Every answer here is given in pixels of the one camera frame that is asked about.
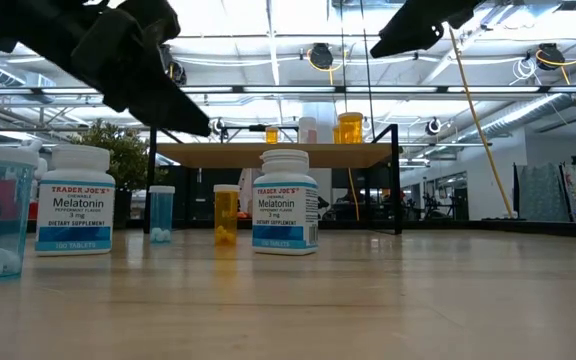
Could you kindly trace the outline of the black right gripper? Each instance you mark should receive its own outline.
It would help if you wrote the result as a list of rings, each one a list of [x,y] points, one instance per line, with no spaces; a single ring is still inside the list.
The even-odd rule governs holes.
[[[408,51],[427,50],[442,36],[445,20],[459,29],[474,16],[475,9],[486,0],[455,0],[448,15],[445,0],[406,0],[382,28],[379,41],[371,48],[373,58],[383,58]]]

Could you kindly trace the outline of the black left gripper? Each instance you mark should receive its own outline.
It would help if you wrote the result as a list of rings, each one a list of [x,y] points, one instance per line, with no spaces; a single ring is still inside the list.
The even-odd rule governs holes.
[[[127,12],[104,12],[71,53],[76,72],[111,108],[127,108],[143,124],[208,136],[209,117],[166,79],[159,55],[162,31],[143,30]]]

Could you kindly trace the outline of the narrow blue pill bottle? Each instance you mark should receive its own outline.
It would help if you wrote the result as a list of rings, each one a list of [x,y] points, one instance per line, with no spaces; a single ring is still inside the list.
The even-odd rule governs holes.
[[[168,243],[172,238],[173,186],[152,185],[149,188],[150,203],[150,241]]]

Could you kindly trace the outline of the clear pill bottle white cap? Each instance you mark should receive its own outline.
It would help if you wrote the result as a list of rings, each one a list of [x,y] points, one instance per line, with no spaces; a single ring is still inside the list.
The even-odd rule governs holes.
[[[317,130],[317,121],[313,117],[302,117],[299,119],[298,124],[298,142],[300,144],[308,144],[307,143],[307,131],[309,129],[316,129]]]

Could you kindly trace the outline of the white melatonin supplement bottle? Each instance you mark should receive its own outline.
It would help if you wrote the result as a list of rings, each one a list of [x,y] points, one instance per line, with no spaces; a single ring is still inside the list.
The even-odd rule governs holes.
[[[318,250],[318,184],[308,153],[268,150],[252,185],[252,247],[257,253],[302,256]]]
[[[39,256],[105,254],[112,248],[116,181],[110,152],[58,145],[39,181],[35,253]]]

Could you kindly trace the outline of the wooden shelf with black legs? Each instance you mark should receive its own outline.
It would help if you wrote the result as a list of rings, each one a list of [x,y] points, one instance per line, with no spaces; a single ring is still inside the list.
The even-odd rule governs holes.
[[[393,217],[379,220],[372,216],[360,218],[347,229],[392,229],[396,235],[403,232],[403,214],[400,205],[400,165],[398,126],[391,124],[372,142],[362,144],[299,144],[282,143],[155,143],[152,149],[159,155],[179,163],[185,168],[181,187],[181,212],[173,217],[173,225],[182,229],[206,228],[208,221],[195,214],[196,192],[191,178],[199,169],[259,168],[261,155],[268,150],[301,150],[309,155],[312,168],[362,169],[381,163],[390,164],[390,204]]]

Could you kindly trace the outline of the green potted plant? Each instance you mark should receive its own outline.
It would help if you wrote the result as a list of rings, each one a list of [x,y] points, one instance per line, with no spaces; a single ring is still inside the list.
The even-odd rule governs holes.
[[[147,190],[149,153],[147,143],[134,129],[97,121],[87,131],[70,136],[74,145],[106,149],[110,153],[108,174],[116,181],[114,226],[128,227],[132,208],[132,195]]]

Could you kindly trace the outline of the white humanoid figure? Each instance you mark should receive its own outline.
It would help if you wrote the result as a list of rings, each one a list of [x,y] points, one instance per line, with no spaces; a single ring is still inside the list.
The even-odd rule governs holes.
[[[31,202],[36,202],[38,200],[39,181],[42,179],[43,175],[48,170],[47,161],[40,156],[40,151],[42,147],[43,143],[41,140],[32,140],[28,145],[28,149],[37,157],[37,163],[34,168],[33,180],[31,185],[31,193],[30,193]]]

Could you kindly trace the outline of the grey patterned partition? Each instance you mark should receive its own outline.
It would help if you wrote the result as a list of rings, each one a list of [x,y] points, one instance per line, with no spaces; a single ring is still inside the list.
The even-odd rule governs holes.
[[[569,212],[558,165],[517,167],[518,214],[530,222],[568,222]]]

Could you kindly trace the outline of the silver ventilation duct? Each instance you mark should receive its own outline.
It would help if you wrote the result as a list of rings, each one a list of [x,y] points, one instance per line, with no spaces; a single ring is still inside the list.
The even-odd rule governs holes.
[[[539,88],[540,96],[527,102],[516,102],[480,120],[484,135],[507,133],[515,128],[537,121],[555,111],[565,110],[576,100],[576,82],[571,85],[554,84]]]

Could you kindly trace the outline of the black aluminium table frame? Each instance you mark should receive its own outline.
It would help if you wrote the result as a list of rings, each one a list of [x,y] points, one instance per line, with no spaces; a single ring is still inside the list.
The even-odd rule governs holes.
[[[239,230],[252,229],[251,219],[238,220]],[[319,220],[320,230],[369,230],[376,232],[383,232],[387,234],[394,234],[394,221],[393,220]],[[144,220],[142,219],[129,219],[119,226],[114,225],[114,230],[143,230]],[[172,223],[173,230],[189,230],[189,229],[213,229],[213,220],[189,220],[184,221],[175,219]],[[476,221],[455,221],[448,219],[431,220],[431,221],[404,221],[401,225],[402,233],[404,231],[412,230],[468,230],[468,231],[499,231],[499,232],[513,232],[513,233],[527,233],[527,234],[540,234],[576,238],[576,223],[570,222],[530,222],[519,220],[476,220]]]

